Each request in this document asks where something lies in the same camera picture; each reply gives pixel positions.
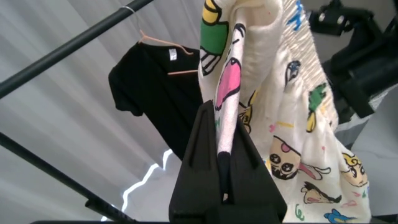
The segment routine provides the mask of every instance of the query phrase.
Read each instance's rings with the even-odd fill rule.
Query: black t-shirt
[[[199,51],[186,50],[193,55],[174,46],[136,44],[109,74],[116,108],[134,116],[145,113],[181,160],[203,103],[196,72],[167,74],[198,68]]]

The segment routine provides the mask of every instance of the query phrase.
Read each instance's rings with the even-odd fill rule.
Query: white curtain
[[[137,13],[139,26],[197,49],[203,1],[155,0]],[[129,2],[1,0],[0,82]],[[162,167],[169,149],[145,115],[116,110],[109,89],[109,71],[139,39],[130,16],[0,101],[1,132],[119,209],[123,192],[152,164]],[[100,220],[84,203],[0,146],[0,223]]]

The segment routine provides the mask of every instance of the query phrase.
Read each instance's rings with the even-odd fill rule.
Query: clothes hanger
[[[130,7],[128,7],[128,6],[123,6],[123,8],[126,8],[126,9],[132,11],[133,14],[136,14],[136,12],[133,9],[131,9]],[[141,29],[141,27],[139,25],[139,17],[138,17],[138,15],[136,15],[136,17],[137,17],[137,26],[138,26],[139,32],[141,33],[141,36],[142,36],[141,39],[138,41],[139,44],[143,40],[149,39],[149,40],[153,40],[153,41],[156,41],[156,42],[159,42],[159,43],[162,43],[162,44],[167,44],[167,45],[171,45],[171,46],[174,46],[174,47],[178,47],[178,48],[182,49],[184,51],[184,53],[186,53],[187,55],[193,55],[192,52],[188,52],[185,49],[185,47],[181,46],[180,44],[176,44],[176,43],[173,43],[173,42],[168,42],[168,41],[165,41],[165,40],[159,40],[159,39],[147,36],[144,33],[144,31],[142,31],[142,29]],[[193,72],[198,72],[198,70],[186,70],[186,71],[181,71],[181,72],[169,72],[168,75],[179,75],[179,74],[186,74],[186,73],[193,73]]]

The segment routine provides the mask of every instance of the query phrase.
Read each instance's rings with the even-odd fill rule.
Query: hanger hook
[[[140,32],[142,33],[141,27],[140,27],[140,25],[139,25],[140,18],[139,18],[139,16],[138,16],[138,14],[136,14],[135,10],[133,10],[133,9],[130,8],[129,6],[122,6],[122,8],[125,8],[125,9],[128,9],[128,10],[132,11],[132,14],[135,15],[135,16],[137,17],[137,27],[138,27],[138,29],[140,30]]]

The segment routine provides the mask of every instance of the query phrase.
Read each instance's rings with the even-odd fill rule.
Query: clothing tag
[[[175,49],[169,49],[170,61],[177,59],[177,51]]]

